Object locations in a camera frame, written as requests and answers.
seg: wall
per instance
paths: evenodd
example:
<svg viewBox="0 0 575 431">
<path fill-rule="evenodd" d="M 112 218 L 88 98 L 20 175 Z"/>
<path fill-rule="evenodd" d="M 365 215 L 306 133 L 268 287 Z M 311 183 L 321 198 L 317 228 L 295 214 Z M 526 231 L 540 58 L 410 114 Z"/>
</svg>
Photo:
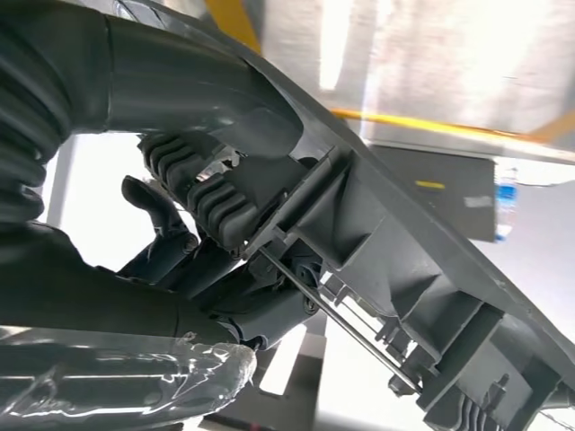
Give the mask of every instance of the wall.
<svg viewBox="0 0 575 431">
<path fill-rule="evenodd" d="M 515 225 L 505 242 L 475 242 L 540 311 L 575 341 L 575 182 L 519 187 Z"/>
</svg>

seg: bolt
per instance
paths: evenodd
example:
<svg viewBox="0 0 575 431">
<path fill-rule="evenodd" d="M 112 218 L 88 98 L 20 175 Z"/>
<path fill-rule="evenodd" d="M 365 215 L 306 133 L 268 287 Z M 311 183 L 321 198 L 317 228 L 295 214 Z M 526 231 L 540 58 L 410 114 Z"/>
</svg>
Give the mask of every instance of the bolt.
<svg viewBox="0 0 575 431">
<path fill-rule="evenodd" d="M 317 312 L 317 305 L 309 298 L 305 298 L 304 300 L 304 311 L 308 314 L 316 314 Z"/>
</svg>

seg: car undercarriage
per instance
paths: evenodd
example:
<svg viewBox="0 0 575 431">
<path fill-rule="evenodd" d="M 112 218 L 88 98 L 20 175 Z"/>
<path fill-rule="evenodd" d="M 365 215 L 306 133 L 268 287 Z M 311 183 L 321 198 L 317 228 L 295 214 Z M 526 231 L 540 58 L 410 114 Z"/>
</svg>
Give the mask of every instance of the car undercarriage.
<svg viewBox="0 0 575 431">
<path fill-rule="evenodd" d="M 241 43 L 138 3 L 173 25 L 0 4 L 0 429 L 204 415 L 319 310 L 434 429 L 519 431 L 570 405 L 571 342 L 345 122 Z M 45 163 L 107 131 L 139 134 L 155 180 L 124 180 L 156 238 L 118 272 L 35 221 Z M 357 330 L 346 298 L 380 326 Z"/>
</svg>

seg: black rubber hose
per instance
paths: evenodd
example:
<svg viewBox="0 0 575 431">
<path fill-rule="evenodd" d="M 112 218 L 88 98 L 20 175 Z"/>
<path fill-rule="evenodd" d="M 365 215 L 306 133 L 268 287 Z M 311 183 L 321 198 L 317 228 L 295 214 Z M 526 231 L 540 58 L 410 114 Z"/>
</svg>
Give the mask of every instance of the black rubber hose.
<svg viewBox="0 0 575 431">
<path fill-rule="evenodd" d="M 32 189 L 71 133 L 107 130 L 196 131 L 276 158 L 302 125 L 225 50 L 55 0 L 0 2 L 0 224 L 42 214 Z"/>
<path fill-rule="evenodd" d="M 43 165 L 70 134 L 70 102 L 50 67 L 14 34 L 0 29 L 0 223 L 35 219 Z"/>
</svg>

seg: fluorescent light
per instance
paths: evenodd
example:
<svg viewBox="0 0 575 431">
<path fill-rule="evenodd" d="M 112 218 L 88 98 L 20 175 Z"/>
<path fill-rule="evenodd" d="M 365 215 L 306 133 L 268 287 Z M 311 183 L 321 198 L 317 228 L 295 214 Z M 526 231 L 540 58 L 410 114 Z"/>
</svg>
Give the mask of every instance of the fluorescent light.
<svg viewBox="0 0 575 431">
<path fill-rule="evenodd" d="M 281 339 L 274 359 L 261 379 L 260 389 L 276 395 L 283 395 L 307 330 L 305 325 L 300 324 Z"/>
<path fill-rule="evenodd" d="M 321 16 L 320 88 L 334 90 L 340 78 L 354 0 L 323 0 Z"/>
</svg>

